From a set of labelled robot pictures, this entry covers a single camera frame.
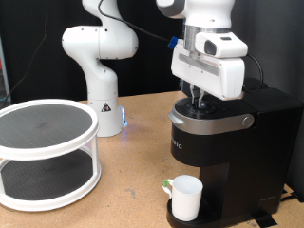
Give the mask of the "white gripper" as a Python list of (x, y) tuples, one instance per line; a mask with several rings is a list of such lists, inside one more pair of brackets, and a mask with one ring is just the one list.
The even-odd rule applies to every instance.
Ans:
[(173, 50), (172, 73), (189, 83), (191, 103), (198, 95), (198, 108), (206, 107), (205, 92), (223, 100), (237, 100), (243, 97), (245, 65), (240, 58), (218, 59), (188, 51), (179, 39)]

